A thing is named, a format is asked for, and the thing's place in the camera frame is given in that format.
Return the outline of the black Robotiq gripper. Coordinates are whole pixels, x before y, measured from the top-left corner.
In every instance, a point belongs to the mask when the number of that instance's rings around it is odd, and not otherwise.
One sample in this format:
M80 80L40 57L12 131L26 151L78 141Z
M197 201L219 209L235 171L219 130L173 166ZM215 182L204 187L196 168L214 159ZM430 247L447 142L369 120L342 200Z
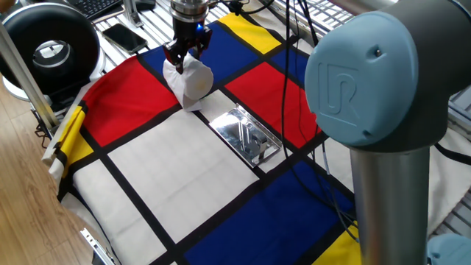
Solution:
M212 29L204 21L186 22L173 19L174 40L164 43L166 59L179 74L183 73L183 61L189 49L194 48L194 57L199 60L209 46Z

